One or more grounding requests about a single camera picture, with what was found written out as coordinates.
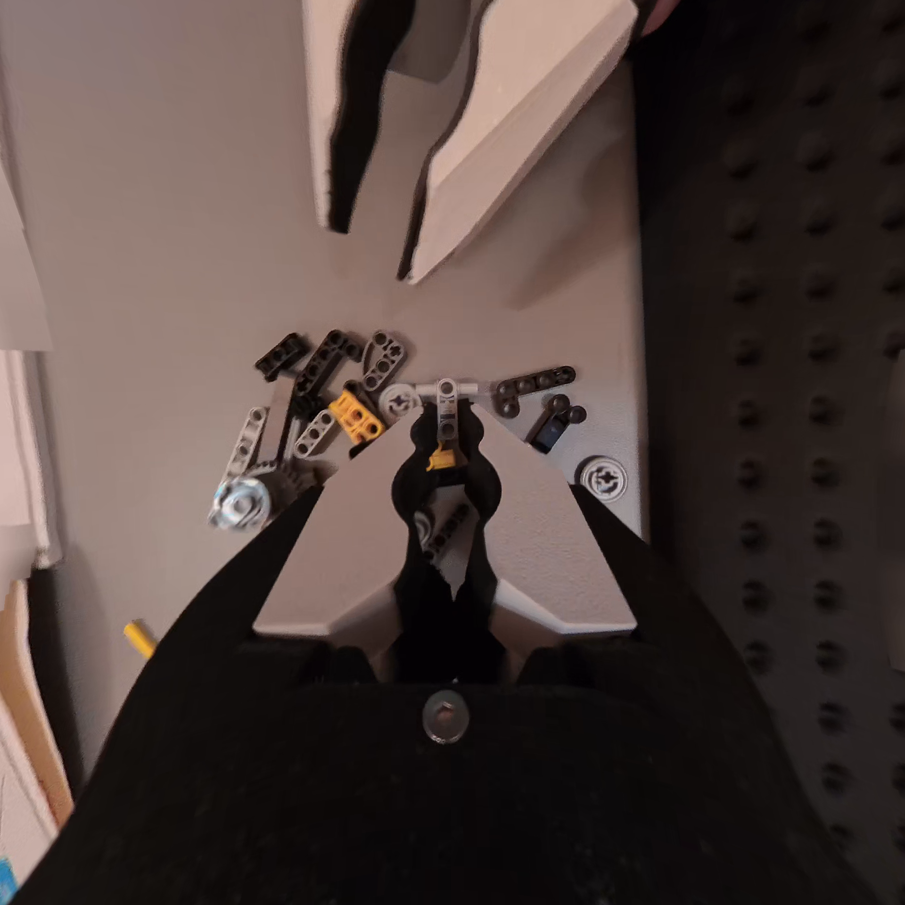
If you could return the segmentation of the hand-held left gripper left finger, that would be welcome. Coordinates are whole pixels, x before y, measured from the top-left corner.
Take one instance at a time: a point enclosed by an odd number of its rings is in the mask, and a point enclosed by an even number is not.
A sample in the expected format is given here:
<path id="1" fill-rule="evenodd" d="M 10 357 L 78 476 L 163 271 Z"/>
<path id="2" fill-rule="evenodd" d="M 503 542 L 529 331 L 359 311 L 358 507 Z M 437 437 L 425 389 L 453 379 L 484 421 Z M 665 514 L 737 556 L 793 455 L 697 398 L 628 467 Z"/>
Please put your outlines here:
<path id="1" fill-rule="evenodd" d="M 262 636 L 322 640 L 382 655 L 400 632 L 393 587 L 409 528 L 392 484 L 415 453 L 408 413 L 330 477 L 254 628 Z"/>

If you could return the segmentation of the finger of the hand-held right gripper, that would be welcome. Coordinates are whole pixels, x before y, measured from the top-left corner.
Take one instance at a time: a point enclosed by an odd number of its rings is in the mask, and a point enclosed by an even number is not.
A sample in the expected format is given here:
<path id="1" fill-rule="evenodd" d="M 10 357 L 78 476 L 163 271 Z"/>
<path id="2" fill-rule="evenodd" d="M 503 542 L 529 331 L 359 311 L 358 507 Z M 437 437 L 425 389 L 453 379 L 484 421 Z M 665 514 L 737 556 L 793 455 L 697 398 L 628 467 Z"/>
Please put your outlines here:
<path id="1" fill-rule="evenodd" d="M 319 224 L 348 233 L 378 140 L 383 86 L 414 1 L 304 1 L 311 172 Z"/>
<path id="2" fill-rule="evenodd" d="M 397 278 L 415 284 L 481 231 L 623 58 L 630 1 L 476 2 L 465 82 L 424 159 Z"/>

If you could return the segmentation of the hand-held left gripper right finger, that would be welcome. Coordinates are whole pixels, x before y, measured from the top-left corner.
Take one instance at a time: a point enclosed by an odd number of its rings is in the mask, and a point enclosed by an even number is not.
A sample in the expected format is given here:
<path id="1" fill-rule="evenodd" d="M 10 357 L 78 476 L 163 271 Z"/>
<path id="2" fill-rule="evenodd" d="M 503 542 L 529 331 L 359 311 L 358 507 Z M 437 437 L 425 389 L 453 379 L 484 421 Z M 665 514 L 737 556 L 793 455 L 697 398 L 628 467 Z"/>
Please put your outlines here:
<path id="1" fill-rule="evenodd" d="M 501 486 L 483 528 L 496 579 L 490 628 L 522 662 L 539 648 L 628 635 L 637 620 L 563 472 L 481 405 L 461 402 L 460 442 Z"/>

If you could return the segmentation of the light grey lego axle connector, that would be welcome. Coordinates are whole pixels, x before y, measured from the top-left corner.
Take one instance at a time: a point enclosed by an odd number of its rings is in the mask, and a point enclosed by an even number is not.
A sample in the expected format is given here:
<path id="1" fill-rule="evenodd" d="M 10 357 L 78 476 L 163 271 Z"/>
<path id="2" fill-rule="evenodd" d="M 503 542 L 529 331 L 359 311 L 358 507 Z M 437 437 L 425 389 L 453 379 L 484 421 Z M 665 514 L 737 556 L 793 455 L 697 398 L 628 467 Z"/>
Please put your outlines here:
<path id="1" fill-rule="evenodd" d="M 449 446 L 458 438 L 458 404 L 463 398 L 486 395 L 486 382 L 439 378 L 431 383 L 416 383 L 414 391 L 423 402 L 433 401 L 437 409 L 437 441 Z"/>

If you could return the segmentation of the pile of mixed lego pieces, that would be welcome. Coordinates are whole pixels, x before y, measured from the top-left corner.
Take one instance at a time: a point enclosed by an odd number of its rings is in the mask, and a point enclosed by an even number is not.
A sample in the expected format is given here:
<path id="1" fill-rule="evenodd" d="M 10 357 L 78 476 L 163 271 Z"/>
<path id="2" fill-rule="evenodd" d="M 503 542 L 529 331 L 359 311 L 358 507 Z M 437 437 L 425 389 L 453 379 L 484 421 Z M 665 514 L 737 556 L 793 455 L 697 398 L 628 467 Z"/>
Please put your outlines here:
<path id="1" fill-rule="evenodd" d="M 319 484 L 320 458 L 343 434 L 353 451 L 381 436 L 391 414 L 378 395 L 407 358 L 393 334 L 366 342 L 342 329 L 317 346 L 290 333 L 255 363 L 271 398 L 246 415 L 207 516 L 212 528 L 253 531 L 269 524 L 302 492 Z"/>

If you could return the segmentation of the white round lego pulley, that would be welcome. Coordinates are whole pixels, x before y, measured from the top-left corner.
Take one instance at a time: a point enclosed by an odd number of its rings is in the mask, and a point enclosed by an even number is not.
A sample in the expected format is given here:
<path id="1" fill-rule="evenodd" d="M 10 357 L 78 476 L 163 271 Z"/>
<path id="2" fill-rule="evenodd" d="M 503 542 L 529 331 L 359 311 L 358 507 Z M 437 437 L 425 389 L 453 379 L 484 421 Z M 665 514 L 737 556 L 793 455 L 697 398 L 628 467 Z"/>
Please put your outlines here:
<path id="1" fill-rule="evenodd" d="M 576 480 L 597 500 L 619 501 L 628 489 L 628 473 L 616 459 L 596 455 L 585 459 L 576 470 Z"/>

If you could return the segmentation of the black lego pin connector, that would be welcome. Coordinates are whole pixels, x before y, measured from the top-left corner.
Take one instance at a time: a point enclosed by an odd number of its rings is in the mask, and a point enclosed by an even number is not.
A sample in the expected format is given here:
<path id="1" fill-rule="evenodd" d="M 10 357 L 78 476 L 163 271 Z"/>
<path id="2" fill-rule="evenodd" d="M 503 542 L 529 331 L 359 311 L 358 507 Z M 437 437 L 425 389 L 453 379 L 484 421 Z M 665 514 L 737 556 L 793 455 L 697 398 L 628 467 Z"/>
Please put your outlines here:
<path id="1" fill-rule="evenodd" d="M 569 426 L 582 424 L 587 412 L 573 404 L 565 394 L 556 394 L 545 401 L 541 415 L 528 431 L 525 443 L 543 455 L 551 453 Z"/>

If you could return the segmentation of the dark grey lego L beam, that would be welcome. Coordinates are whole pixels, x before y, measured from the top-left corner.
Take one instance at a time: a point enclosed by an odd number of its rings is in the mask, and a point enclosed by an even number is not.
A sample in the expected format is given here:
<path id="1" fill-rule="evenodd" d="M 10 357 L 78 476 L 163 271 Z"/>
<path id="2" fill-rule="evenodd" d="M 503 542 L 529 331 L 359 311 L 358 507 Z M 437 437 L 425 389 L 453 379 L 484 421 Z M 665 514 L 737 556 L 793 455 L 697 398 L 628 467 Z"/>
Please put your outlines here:
<path id="1" fill-rule="evenodd" d="M 513 419 L 519 415 L 520 400 L 524 396 L 564 387 L 572 384 L 575 379 L 576 370 L 571 366 L 547 368 L 505 378 L 497 383 L 492 391 L 495 410 L 502 418 Z"/>

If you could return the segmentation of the lego instruction booklet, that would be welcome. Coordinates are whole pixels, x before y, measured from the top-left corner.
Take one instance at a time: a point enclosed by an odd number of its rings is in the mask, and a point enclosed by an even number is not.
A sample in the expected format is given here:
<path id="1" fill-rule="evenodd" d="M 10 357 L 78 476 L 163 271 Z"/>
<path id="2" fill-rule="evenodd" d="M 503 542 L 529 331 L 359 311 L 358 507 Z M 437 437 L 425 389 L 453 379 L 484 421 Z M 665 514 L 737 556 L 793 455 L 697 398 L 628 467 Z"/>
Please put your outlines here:
<path id="1" fill-rule="evenodd" d="M 74 808 L 35 670 L 34 573 L 62 558 L 37 354 L 2 351 L 1 881 L 10 903 Z"/>

